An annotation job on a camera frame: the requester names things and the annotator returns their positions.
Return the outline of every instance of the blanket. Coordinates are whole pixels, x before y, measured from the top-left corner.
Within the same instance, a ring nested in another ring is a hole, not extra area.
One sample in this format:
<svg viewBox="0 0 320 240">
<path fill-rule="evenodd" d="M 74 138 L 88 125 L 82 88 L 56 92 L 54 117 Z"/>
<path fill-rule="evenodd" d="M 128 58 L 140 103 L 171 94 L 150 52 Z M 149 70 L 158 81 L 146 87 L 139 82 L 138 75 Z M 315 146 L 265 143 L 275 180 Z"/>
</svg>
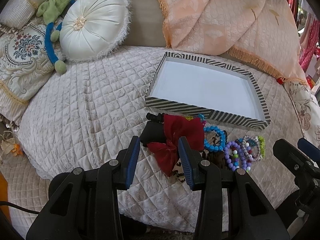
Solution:
<svg viewBox="0 0 320 240">
<path fill-rule="evenodd" d="M 8 183 L 8 201 L 18 206 L 41 211 L 48 201 L 50 181 L 41 179 L 26 155 L 4 156 L 0 171 Z M 37 215 L 9 207 L 12 226 L 25 239 Z"/>
<path fill-rule="evenodd" d="M 54 73 L 31 99 L 17 133 L 31 164 L 42 178 L 81 166 L 100 167 L 127 148 L 140 135 L 146 113 L 163 112 L 146 107 L 144 95 L 165 48 L 121 47 L 109 57 L 90 63 L 68 63 L 66 74 Z M 271 123 L 264 130 L 208 120 L 226 130 L 229 139 L 263 135 L 266 157 L 253 164 L 250 175 L 274 207 L 296 186 L 293 175 L 273 156 L 272 146 L 285 138 L 297 146 L 302 132 L 292 102 L 276 80 L 246 65 L 206 56 L 249 70 L 268 105 Z M 133 184 L 118 191 L 122 214 L 146 224 L 194 231 L 200 192 L 174 176 L 167 177 L 154 155 L 141 147 Z M 223 230 L 228 229 L 227 195 L 223 195 Z"/>
<path fill-rule="evenodd" d="M 307 84 L 286 0 L 159 0 L 168 47 L 231 56 L 276 79 Z"/>
</svg>

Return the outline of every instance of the striped pillow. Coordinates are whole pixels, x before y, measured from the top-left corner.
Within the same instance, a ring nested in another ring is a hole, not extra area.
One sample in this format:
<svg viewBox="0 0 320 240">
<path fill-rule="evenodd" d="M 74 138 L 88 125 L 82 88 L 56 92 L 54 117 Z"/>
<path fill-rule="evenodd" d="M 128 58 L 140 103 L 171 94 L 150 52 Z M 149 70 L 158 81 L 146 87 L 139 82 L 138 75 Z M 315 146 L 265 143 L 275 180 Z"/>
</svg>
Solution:
<svg viewBox="0 0 320 240">
<path fill-rule="evenodd" d="M 0 13 L 0 30 L 5 33 L 16 33 L 21 30 L 44 1 L 9 0 Z"/>
</svg>

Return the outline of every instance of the red object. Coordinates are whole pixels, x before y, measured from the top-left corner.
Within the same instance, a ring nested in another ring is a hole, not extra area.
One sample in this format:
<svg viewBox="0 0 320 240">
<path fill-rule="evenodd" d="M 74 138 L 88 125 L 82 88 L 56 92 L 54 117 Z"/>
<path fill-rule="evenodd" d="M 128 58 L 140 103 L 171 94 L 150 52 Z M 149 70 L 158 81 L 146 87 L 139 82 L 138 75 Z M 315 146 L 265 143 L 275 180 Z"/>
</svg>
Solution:
<svg viewBox="0 0 320 240">
<path fill-rule="evenodd" d="M 308 76 L 306 77 L 306 79 L 307 79 L 307 82 L 308 82 L 310 88 L 313 89 L 313 87 L 314 87 L 315 84 L 314 84 L 314 82 L 312 81 L 311 76 L 308 75 Z"/>
<path fill-rule="evenodd" d="M 204 149 L 204 130 L 200 118 L 188 121 L 178 115 L 164 115 L 164 135 L 166 143 L 151 142 L 147 146 L 155 154 L 160 169 L 167 175 L 172 175 L 172 169 L 178 161 L 178 140 L 185 136 L 193 150 Z"/>
<path fill-rule="evenodd" d="M 312 56 L 316 51 L 316 43 L 319 39 L 319 27 L 320 22 L 317 19 L 314 19 L 309 31 L 307 48 L 302 52 L 302 55 L 299 58 L 299 64 L 304 72 L 307 71 Z"/>
<path fill-rule="evenodd" d="M 282 85 L 283 84 L 283 81 L 282 81 L 282 78 L 277 78 L 277 82 Z"/>
<path fill-rule="evenodd" d="M 287 2 L 288 2 L 289 7 L 290 7 L 290 9 L 292 11 L 294 21 L 297 22 L 298 6 L 299 6 L 298 0 L 287 0 Z"/>
</svg>

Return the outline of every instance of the blue beaded bracelet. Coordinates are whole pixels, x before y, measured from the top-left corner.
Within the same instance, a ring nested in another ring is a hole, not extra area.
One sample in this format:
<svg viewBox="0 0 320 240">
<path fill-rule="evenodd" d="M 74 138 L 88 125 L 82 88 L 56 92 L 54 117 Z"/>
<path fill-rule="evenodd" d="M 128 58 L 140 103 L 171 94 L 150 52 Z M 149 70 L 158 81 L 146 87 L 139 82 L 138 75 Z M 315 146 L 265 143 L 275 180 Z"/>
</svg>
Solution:
<svg viewBox="0 0 320 240">
<path fill-rule="evenodd" d="M 224 131 L 221 131 L 217 126 L 207 126 L 203 128 L 204 133 L 216 132 L 220 137 L 219 145 L 210 144 L 207 139 L 204 139 L 204 149 L 209 152 L 218 152 L 223 151 L 223 148 L 226 146 L 226 135 Z"/>
</svg>

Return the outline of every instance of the peach fringed throw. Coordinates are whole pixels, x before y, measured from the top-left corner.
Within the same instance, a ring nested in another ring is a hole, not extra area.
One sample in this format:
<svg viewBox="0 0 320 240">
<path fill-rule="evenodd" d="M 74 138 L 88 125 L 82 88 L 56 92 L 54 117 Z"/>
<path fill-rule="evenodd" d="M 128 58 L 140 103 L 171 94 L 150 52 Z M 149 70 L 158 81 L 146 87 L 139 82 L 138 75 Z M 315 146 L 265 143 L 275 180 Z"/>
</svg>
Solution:
<svg viewBox="0 0 320 240">
<path fill-rule="evenodd" d="M 163 33 L 176 50 L 231 56 L 284 81 L 307 84 L 286 0 L 159 0 Z"/>
</svg>

